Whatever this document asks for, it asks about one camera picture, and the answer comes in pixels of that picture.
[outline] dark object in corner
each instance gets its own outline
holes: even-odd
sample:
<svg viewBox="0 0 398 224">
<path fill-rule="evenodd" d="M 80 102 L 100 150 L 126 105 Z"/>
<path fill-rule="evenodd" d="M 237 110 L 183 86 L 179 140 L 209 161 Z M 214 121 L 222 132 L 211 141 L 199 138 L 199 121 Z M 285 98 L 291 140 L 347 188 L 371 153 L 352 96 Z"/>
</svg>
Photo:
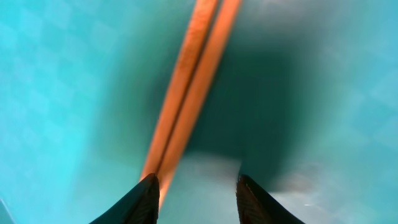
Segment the dark object in corner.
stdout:
<svg viewBox="0 0 398 224">
<path fill-rule="evenodd" d="M 149 174 L 91 224 L 156 224 L 159 180 Z M 242 175 L 236 187 L 241 224 L 303 224 L 252 178 Z"/>
</svg>

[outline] teal tablecloth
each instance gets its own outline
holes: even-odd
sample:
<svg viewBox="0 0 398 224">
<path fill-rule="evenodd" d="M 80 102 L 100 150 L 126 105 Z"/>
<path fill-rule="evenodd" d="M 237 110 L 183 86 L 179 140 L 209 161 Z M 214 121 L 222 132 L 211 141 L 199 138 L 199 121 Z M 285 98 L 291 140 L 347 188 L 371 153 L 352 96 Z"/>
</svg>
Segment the teal tablecloth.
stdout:
<svg viewBox="0 0 398 224">
<path fill-rule="evenodd" d="M 136 184 L 194 1 L 0 1 L 0 198 L 88 223 Z M 397 223 L 398 3 L 244 0 L 159 223 Z"/>
</svg>

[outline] orange stick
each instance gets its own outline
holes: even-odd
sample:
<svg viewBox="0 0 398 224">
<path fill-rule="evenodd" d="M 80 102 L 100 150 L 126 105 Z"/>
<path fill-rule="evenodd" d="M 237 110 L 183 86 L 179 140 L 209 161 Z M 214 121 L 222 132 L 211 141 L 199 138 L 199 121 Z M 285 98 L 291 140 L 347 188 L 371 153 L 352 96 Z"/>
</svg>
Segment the orange stick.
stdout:
<svg viewBox="0 0 398 224">
<path fill-rule="evenodd" d="M 193 69 L 215 13 L 217 2 L 218 0 L 198 0 L 195 4 L 152 138 L 141 180 L 148 174 L 157 173 L 159 170 L 167 142 L 177 119 L 177 113 L 192 79 Z"/>
<path fill-rule="evenodd" d="M 196 123 L 201 107 L 205 101 L 211 82 L 213 81 L 218 63 L 220 62 L 225 45 L 231 32 L 234 18 L 238 13 L 241 0 L 224 0 L 220 13 L 215 21 L 213 30 L 197 70 L 183 102 L 164 159 L 157 173 L 160 180 L 159 206 L 164 201 L 169 189 L 177 164 Z"/>
</svg>

